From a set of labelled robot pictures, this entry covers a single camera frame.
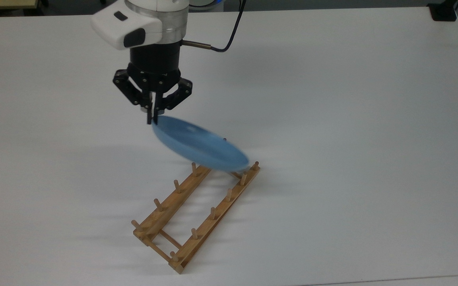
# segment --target wooden slat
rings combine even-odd
[[[234,204],[234,202],[240,197],[243,191],[247,188],[247,186],[252,182],[252,180],[256,177],[259,173],[260,167],[258,163],[253,165],[253,167],[247,172],[247,178],[245,185],[240,185],[240,182],[236,183],[233,187],[231,192],[231,201],[226,201],[224,198],[218,206],[215,208],[215,219],[212,219],[213,216],[210,214],[206,220],[197,228],[196,234],[197,239],[194,239],[191,236],[185,244],[176,252],[176,256],[178,257],[178,261],[169,260],[169,265],[175,269],[178,273],[183,272],[183,269],[186,265],[190,262],[192,257],[196,254],[199,248],[202,246],[207,239],[207,237],[211,234],[214,228],[218,225],[221,221],[223,216],[227,213],[229,208]]]
[[[165,237],[165,239],[169,240],[169,242],[171,242],[174,246],[176,246],[178,249],[181,248],[181,244],[179,244],[175,239],[173,239],[172,236],[170,236],[169,234],[167,234],[167,232],[164,232],[164,230],[160,230],[160,233],[162,236]]]
[[[33,9],[38,0],[0,0],[0,9]]]
[[[163,252],[160,248],[158,248],[158,246],[156,246],[156,244],[154,244],[153,242],[149,241],[149,246],[151,246],[151,248],[153,248],[154,251],[156,251],[158,254],[160,254],[160,256],[162,256],[165,260],[167,261],[170,261],[171,258],[169,256],[167,256],[167,254],[165,254],[165,252]]]

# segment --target table surface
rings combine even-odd
[[[191,14],[186,39],[222,47],[235,18]],[[111,83],[127,63],[89,16],[0,18],[0,285],[458,275],[458,21],[249,12],[227,53],[183,47],[193,94],[167,114],[262,169],[182,275],[132,235],[190,163]],[[185,241],[233,183],[210,174],[165,230]]]

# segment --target blue plate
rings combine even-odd
[[[205,167],[236,172],[247,168],[248,159],[222,137],[197,125],[169,116],[160,116],[153,131],[164,145]]]

